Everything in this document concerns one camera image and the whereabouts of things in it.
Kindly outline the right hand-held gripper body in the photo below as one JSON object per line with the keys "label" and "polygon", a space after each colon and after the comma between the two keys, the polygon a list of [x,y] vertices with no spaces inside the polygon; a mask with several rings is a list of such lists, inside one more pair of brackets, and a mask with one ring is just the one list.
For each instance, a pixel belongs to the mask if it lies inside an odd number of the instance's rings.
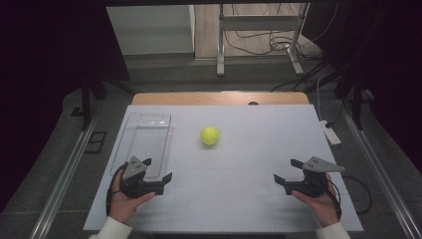
{"label": "right hand-held gripper body", "polygon": [[326,179],[327,172],[345,171],[343,166],[334,164],[316,156],[312,156],[308,161],[304,162],[303,168],[304,179],[302,181],[286,181],[284,188],[288,195],[293,191],[298,191],[308,197],[319,197],[328,189]]}

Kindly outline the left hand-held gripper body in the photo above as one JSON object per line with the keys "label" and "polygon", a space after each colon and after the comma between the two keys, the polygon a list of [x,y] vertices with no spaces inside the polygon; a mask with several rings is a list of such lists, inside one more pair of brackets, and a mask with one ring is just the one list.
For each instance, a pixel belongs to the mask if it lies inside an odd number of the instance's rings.
{"label": "left hand-held gripper body", "polygon": [[120,191],[132,199],[151,192],[154,192],[156,195],[162,195],[164,186],[158,186],[158,181],[145,181],[144,176],[146,171],[147,166],[137,157],[133,156],[126,164],[120,182]]}

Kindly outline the clear plastic tray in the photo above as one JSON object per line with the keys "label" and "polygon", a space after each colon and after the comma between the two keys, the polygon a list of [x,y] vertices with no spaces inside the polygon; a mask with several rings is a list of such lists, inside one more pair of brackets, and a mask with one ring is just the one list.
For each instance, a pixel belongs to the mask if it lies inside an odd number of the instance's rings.
{"label": "clear plastic tray", "polygon": [[110,160],[109,174],[135,156],[140,161],[150,158],[144,179],[159,180],[165,164],[171,131],[170,113],[130,113],[123,121]]}

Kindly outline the yellow tennis ball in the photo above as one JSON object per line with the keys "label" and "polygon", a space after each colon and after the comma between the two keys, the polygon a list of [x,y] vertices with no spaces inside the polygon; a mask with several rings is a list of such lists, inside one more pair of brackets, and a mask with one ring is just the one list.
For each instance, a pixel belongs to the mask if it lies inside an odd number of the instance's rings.
{"label": "yellow tennis ball", "polygon": [[214,126],[206,126],[201,130],[200,138],[204,144],[214,145],[220,138],[220,132]]}

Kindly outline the person's right hand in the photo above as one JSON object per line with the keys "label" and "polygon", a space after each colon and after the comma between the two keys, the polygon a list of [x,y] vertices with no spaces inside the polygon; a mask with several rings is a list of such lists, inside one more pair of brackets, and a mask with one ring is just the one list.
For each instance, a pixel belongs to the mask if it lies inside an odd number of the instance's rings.
{"label": "person's right hand", "polygon": [[335,203],[328,194],[325,193],[320,197],[312,198],[298,191],[293,191],[292,195],[311,209],[322,227],[327,227],[339,222]]}

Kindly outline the person's left hand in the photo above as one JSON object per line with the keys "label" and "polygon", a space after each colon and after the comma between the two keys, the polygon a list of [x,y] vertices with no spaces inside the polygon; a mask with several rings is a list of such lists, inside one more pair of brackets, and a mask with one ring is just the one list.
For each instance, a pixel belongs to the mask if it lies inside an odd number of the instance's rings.
{"label": "person's left hand", "polygon": [[122,224],[126,224],[128,220],[133,216],[133,214],[136,212],[137,208],[147,201],[151,200],[155,193],[147,193],[145,195],[142,195],[138,198],[128,198],[124,193],[120,191],[120,182],[122,175],[124,173],[124,170],[121,169],[112,184],[111,188],[111,200],[109,203],[109,216],[116,220],[117,222],[120,222]]}

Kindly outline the white power strip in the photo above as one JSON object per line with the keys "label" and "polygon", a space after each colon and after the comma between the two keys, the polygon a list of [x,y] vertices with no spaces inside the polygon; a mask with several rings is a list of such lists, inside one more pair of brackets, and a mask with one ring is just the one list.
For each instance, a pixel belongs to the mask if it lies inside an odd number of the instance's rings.
{"label": "white power strip", "polygon": [[322,120],[320,122],[321,129],[330,145],[340,145],[341,140],[337,136],[337,134],[334,132],[334,130],[328,126],[328,122],[326,120]]}

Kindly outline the white board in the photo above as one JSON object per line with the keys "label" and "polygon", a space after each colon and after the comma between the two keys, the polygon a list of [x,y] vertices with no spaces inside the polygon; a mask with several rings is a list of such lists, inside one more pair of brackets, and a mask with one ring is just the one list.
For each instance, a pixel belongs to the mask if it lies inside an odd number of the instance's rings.
{"label": "white board", "polygon": [[[274,180],[275,174],[302,180],[291,159],[334,160],[313,106],[130,106],[123,120],[130,113],[171,114],[162,169],[163,176],[172,173],[172,180],[131,218],[135,230],[267,234],[317,229],[311,211]],[[220,132],[214,145],[201,141],[206,126]],[[112,153],[85,224],[88,230],[106,222]]]}

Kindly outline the black metal stand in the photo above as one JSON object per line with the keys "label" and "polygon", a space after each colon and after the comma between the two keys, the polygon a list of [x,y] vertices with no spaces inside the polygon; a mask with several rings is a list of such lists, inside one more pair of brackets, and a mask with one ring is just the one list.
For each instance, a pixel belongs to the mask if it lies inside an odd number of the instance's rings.
{"label": "black metal stand", "polygon": [[333,73],[323,76],[314,84],[305,87],[303,93],[310,93],[315,91],[320,86],[326,85],[329,82],[339,79],[336,87],[333,90],[334,97],[343,101],[348,95],[351,95],[351,118],[358,129],[363,130],[361,124],[361,105],[363,103],[363,80],[362,76],[356,71],[356,67],[352,65],[343,66]]}
{"label": "black metal stand", "polygon": [[94,95],[96,100],[104,100],[107,96],[104,82],[108,82],[113,86],[127,92],[131,96],[135,96],[137,91],[130,86],[125,85],[121,81],[113,79],[112,77],[99,74],[97,77],[82,77],[81,79],[81,94],[82,106],[75,107],[71,113],[72,117],[82,117],[83,125],[82,131],[86,131],[92,121],[92,104],[91,95]]}

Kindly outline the wooden table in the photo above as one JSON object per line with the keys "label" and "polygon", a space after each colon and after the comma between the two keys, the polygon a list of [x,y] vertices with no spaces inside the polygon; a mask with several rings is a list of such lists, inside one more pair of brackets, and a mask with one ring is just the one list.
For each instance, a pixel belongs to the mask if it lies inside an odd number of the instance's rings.
{"label": "wooden table", "polygon": [[132,99],[135,106],[246,106],[257,102],[267,105],[308,105],[304,93],[220,92],[220,93],[140,93]]}

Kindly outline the white cabinet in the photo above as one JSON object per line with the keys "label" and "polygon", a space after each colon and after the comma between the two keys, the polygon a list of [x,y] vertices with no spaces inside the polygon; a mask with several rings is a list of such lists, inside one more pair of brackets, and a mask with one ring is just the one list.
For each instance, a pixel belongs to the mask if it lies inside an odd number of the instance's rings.
{"label": "white cabinet", "polygon": [[192,5],[107,7],[124,55],[194,52]]}

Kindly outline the white metal stand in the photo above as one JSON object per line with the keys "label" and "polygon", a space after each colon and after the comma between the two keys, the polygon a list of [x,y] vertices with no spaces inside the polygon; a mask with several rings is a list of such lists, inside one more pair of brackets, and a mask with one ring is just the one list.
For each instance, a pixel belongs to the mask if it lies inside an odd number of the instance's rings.
{"label": "white metal stand", "polygon": [[225,56],[223,36],[226,31],[293,31],[293,39],[286,52],[290,58],[297,76],[302,76],[304,70],[299,62],[296,46],[302,31],[308,3],[303,3],[297,16],[229,16],[224,14],[223,4],[219,5],[219,37],[217,53],[217,76],[225,74]]}

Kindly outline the black floor frame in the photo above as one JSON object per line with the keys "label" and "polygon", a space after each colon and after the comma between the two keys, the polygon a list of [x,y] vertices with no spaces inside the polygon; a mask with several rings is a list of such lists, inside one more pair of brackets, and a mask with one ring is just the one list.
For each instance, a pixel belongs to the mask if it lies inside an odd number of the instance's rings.
{"label": "black floor frame", "polygon": [[86,145],[85,153],[99,154],[106,141],[106,131],[94,131]]}

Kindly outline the aluminium floor rail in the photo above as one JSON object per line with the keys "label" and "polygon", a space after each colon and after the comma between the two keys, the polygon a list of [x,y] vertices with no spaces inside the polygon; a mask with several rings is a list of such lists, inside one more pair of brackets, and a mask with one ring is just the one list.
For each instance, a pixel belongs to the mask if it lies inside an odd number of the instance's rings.
{"label": "aluminium floor rail", "polygon": [[97,124],[102,106],[95,107],[91,121],[86,129],[80,133],[76,145],[69,155],[64,168],[62,169],[58,181],[55,183],[50,196],[35,223],[29,239],[46,239],[53,222],[58,214],[59,208],[68,191],[69,185],[74,177],[76,169],[84,154],[88,141]]}
{"label": "aluminium floor rail", "polygon": [[392,180],[389,178],[387,171],[381,164],[380,159],[369,143],[364,131],[359,129],[353,121],[350,107],[342,101],[337,102],[342,108],[342,117],[345,119],[349,129],[351,130],[351,133],[357,141],[357,144],[359,145],[359,148],[363,153],[369,168],[371,169],[374,177],[380,185],[380,188],[390,207],[392,208],[392,211],[407,239],[422,239],[422,230],[416,225],[416,221],[410,209],[406,205],[399,191],[393,185]]}

